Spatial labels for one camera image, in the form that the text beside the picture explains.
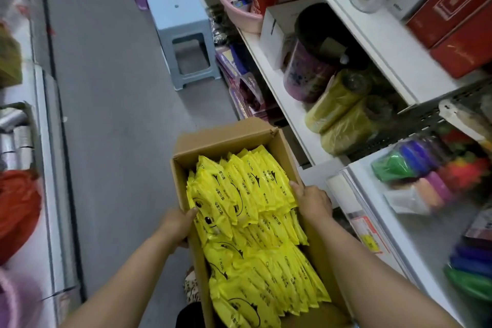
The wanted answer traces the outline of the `pile of yellow packets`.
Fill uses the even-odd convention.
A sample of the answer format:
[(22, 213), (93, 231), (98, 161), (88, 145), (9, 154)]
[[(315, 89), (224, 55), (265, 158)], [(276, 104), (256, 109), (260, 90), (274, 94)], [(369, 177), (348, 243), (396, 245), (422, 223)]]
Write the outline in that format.
[(264, 145), (218, 162), (199, 155), (186, 191), (224, 325), (281, 328), (282, 317), (332, 302), (300, 250), (309, 242), (289, 178)]

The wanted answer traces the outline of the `light blue plastic stool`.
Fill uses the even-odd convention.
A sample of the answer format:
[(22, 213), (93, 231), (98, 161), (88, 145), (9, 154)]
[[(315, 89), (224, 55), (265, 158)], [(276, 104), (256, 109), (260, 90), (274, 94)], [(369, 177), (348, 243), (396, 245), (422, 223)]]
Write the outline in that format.
[[(211, 23), (201, 0), (147, 0), (147, 4), (175, 90), (182, 90), (189, 83), (210, 77), (221, 79)], [(174, 44), (191, 39), (196, 39), (205, 46), (209, 66), (183, 74)]]

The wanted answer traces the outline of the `orange plastic bag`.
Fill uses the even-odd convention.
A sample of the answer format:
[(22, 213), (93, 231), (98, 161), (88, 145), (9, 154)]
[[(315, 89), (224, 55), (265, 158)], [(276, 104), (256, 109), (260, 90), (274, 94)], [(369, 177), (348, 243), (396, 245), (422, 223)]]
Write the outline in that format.
[(41, 212), (41, 195), (31, 170), (0, 173), (0, 266), (33, 234)]

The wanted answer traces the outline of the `shelf price label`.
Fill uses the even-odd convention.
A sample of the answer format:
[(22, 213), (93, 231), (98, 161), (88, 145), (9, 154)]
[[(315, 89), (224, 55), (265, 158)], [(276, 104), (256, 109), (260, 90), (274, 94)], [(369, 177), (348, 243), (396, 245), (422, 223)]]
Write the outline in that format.
[(360, 241), (376, 255), (390, 255), (390, 250), (386, 246), (378, 230), (373, 225), (372, 220), (366, 214), (356, 214), (349, 218), (349, 223), (359, 237)]

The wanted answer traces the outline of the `person's right hand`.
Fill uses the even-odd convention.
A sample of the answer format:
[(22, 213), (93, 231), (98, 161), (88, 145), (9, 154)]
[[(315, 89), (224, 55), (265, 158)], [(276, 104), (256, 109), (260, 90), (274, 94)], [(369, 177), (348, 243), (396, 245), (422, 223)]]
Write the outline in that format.
[(305, 186), (305, 199), (297, 199), (297, 202), (304, 219), (316, 229), (333, 219), (333, 207), (327, 193), (315, 185)]

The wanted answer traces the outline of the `person's patterned shoe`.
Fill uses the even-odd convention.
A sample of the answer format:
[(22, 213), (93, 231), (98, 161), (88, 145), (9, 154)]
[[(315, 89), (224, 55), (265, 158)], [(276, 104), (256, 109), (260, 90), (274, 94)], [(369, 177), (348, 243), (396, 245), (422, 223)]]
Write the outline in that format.
[(201, 302), (200, 290), (194, 266), (191, 266), (187, 271), (183, 280), (183, 290), (186, 296), (187, 305), (195, 302)]

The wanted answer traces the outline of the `pink plastic tub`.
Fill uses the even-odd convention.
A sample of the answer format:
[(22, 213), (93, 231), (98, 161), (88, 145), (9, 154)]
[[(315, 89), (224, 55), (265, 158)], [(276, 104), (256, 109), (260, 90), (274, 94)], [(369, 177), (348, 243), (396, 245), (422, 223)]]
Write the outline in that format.
[(41, 289), (33, 277), (0, 267), (0, 328), (33, 328), (41, 306)]

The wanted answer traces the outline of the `white shelf unit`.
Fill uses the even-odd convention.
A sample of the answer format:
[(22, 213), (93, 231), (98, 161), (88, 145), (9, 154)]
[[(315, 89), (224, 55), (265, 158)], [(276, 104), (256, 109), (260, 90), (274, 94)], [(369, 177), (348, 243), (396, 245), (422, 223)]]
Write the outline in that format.
[(477, 104), (480, 95), (492, 89), (492, 77), (487, 78), (487, 74), (477, 70), (458, 83), (384, 8), (365, 14), (355, 9), (349, 0), (312, 1), (327, 1), (401, 95), (405, 108), (396, 130), (389, 131), (387, 137), (381, 134), (347, 157), (331, 157), (322, 151), (320, 137), (306, 128), (305, 110), (299, 101), (288, 96), (281, 84), (280, 72), (267, 64), (259, 35), (240, 31), (312, 164), (311, 168), (300, 171), (301, 176), (307, 184), (321, 181), (321, 188), (327, 191), (334, 207), (340, 208), (348, 222), (356, 214), (366, 214), (390, 250), (390, 255), (378, 257), (408, 277), (464, 328), (492, 328), (492, 304), (460, 292), (444, 275), (454, 246), (488, 200), (466, 195), (429, 216), (396, 214), (384, 197), (387, 187), (371, 170), (371, 163), (388, 152), (394, 143), (443, 121), (438, 114), (439, 100), (451, 98), (467, 105)]

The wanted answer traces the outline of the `red box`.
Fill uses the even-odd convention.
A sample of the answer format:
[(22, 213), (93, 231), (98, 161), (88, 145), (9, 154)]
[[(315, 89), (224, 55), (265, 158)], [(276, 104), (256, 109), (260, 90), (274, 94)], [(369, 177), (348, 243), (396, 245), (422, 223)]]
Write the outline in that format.
[(492, 1), (432, 48), (430, 55), (455, 79), (492, 61)]
[(406, 26), (427, 49), (491, 0), (427, 0)]

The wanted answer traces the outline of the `brown cardboard box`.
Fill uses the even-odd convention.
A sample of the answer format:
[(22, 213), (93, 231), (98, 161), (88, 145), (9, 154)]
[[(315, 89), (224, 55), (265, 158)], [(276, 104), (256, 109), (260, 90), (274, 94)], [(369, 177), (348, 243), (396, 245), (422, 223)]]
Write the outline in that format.
[[(253, 150), (260, 145), (264, 145), (279, 162), (289, 181), (302, 182), (283, 132), (263, 120), (249, 118), (223, 127), (186, 134), (178, 139), (171, 160), (171, 169), (180, 207), (185, 211), (191, 208), (187, 199), (186, 183), (189, 171), (196, 168), (199, 155), (218, 162), (221, 158), (226, 158), (228, 153), (238, 154), (243, 149)], [(300, 246), (300, 250), (318, 273), (332, 302), (324, 302), (319, 308), (311, 309), (300, 316), (282, 317), (281, 328), (353, 328), (352, 319), (335, 280), (326, 251), (323, 249), (321, 238), (299, 213), (299, 207), (297, 213), (299, 223), (309, 242), (309, 246)], [(195, 222), (191, 230), (190, 246), (205, 326), (216, 328), (218, 323), (223, 324), (223, 322), (212, 305), (208, 283), (210, 270), (201, 248)]]

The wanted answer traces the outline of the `purple black cylindrical bin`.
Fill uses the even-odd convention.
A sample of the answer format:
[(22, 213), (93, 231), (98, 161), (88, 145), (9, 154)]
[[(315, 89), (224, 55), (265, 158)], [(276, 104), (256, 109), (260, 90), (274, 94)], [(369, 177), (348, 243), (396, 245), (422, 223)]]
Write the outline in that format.
[(332, 75), (350, 63), (358, 43), (326, 2), (311, 4), (299, 13), (294, 35), (284, 88), (293, 99), (314, 103)]

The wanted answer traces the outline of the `person's left forearm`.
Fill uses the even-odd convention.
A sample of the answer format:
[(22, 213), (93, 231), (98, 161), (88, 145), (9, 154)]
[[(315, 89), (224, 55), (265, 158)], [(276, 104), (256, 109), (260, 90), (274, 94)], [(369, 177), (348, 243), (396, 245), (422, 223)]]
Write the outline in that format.
[(155, 232), (59, 328), (138, 328), (168, 257), (184, 238)]

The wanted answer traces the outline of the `person's right forearm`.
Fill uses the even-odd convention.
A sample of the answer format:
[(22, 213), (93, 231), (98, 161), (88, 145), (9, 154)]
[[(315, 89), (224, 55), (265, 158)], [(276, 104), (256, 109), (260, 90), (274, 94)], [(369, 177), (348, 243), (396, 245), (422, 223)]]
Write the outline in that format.
[(372, 254), (330, 215), (312, 222), (360, 328), (462, 328), (439, 304)]

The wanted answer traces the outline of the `yellow bag roll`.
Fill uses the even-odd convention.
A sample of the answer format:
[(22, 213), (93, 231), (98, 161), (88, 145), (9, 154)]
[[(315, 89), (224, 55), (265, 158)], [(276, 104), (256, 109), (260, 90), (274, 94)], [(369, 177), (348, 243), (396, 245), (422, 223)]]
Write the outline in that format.
[(365, 71), (343, 69), (334, 75), (325, 92), (305, 116), (305, 125), (321, 134), (346, 114), (372, 89), (372, 77)]
[(386, 99), (369, 95), (321, 135), (321, 146), (332, 156), (340, 156), (376, 137), (394, 118), (393, 106)]

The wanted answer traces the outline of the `purple packaged goods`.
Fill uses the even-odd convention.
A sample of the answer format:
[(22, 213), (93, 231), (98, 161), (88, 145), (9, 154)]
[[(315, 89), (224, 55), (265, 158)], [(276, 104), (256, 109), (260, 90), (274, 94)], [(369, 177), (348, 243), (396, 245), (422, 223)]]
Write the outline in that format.
[(240, 119), (257, 117), (272, 125), (284, 114), (249, 51), (242, 43), (217, 46), (216, 61)]

